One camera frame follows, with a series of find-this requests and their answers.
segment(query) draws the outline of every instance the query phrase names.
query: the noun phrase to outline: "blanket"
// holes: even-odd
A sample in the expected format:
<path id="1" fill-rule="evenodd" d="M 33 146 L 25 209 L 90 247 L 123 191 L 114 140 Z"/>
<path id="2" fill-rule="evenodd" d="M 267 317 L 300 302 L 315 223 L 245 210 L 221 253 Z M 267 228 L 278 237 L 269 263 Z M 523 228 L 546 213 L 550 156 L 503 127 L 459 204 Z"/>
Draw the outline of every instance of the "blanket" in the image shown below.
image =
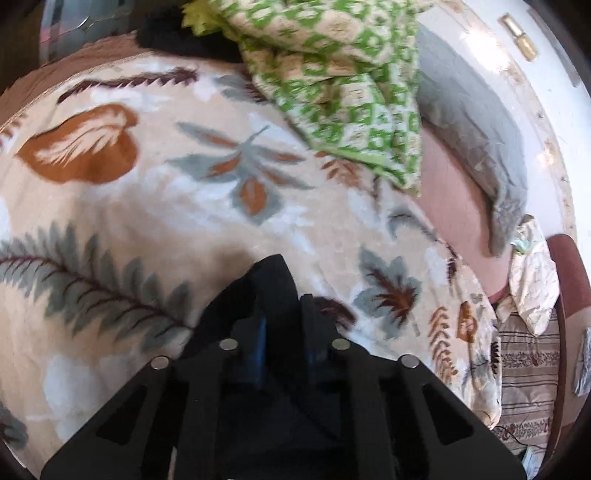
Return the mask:
<path id="1" fill-rule="evenodd" d="M 196 34 L 238 42 L 253 84 L 313 148 L 418 191 L 414 1 L 196 0 L 185 13 Z"/>
<path id="2" fill-rule="evenodd" d="M 309 149 L 236 67 L 107 64 L 0 132 L 0 434 L 34 474 L 277 253 L 344 335 L 417 355 L 498 421 L 495 314 L 472 270 L 410 197 Z"/>

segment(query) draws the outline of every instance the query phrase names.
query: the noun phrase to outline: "beige blanket with leaf print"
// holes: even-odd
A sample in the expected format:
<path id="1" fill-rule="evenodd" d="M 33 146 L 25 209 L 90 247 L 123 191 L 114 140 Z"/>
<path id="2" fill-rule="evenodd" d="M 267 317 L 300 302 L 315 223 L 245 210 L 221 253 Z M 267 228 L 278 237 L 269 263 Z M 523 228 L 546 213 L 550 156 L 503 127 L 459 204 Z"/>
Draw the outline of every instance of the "beige blanket with leaf print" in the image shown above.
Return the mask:
<path id="1" fill-rule="evenodd" d="M 470 268 L 407 196 L 309 150 L 232 67 L 122 60 L 0 130 L 0 419 L 36 475 L 276 253 L 348 337 L 417 355 L 498 421 L 495 315 Z"/>

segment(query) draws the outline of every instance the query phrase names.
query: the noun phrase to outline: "gray cloth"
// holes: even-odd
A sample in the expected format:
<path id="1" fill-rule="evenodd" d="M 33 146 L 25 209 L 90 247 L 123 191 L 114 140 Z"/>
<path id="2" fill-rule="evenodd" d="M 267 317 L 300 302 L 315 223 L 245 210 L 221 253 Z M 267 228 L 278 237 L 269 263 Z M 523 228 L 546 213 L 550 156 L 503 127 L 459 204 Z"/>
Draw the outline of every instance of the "gray cloth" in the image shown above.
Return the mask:
<path id="1" fill-rule="evenodd" d="M 581 350 L 577 358 L 573 391 L 579 397 L 591 391 L 591 328 L 583 332 Z"/>
<path id="2" fill-rule="evenodd" d="M 417 103 L 492 202 L 489 249 L 497 257 L 525 214 L 523 140 L 500 98 L 444 40 L 421 26 Z"/>

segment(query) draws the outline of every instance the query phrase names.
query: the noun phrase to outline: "green and white checkered cloth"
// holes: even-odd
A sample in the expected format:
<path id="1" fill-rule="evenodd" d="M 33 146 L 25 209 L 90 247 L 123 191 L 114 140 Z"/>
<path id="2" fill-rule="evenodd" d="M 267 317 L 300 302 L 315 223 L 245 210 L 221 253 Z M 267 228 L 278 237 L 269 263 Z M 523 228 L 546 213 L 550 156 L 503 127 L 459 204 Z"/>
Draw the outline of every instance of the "green and white checkered cloth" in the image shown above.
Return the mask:
<path id="1" fill-rule="evenodd" d="M 317 149 L 418 191 L 411 0 L 208 0 L 253 84 Z"/>

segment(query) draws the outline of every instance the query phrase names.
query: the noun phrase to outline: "silver screw head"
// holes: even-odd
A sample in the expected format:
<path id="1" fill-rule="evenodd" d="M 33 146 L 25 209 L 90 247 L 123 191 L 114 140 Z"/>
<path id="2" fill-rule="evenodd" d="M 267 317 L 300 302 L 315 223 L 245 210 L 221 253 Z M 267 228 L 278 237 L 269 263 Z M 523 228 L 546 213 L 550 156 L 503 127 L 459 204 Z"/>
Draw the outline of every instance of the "silver screw head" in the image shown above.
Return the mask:
<path id="1" fill-rule="evenodd" d="M 220 348 L 226 352 L 229 352 L 238 348 L 238 342 L 233 338 L 224 338 L 224 340 L 220 342 Z"/>
<path id="2" fill-rule="evenodd" d="M 344 338 L 335 338 L 331 345 L 335 350 L 348 350 L 351 346 L 351 342 Z"/>
<path id="3" fill-rule="evenodd" d="M 400 361 L 406 368 L 416 368 L 420 363 L 414 355 L 403 355 Z"/>
<path id="4" fill-rule="evenodd" d="M 150 362 L 150 366 L 154 370 L 164 370 L 170 365 L 170 360 L 167 356 L 156 356 Z"/>

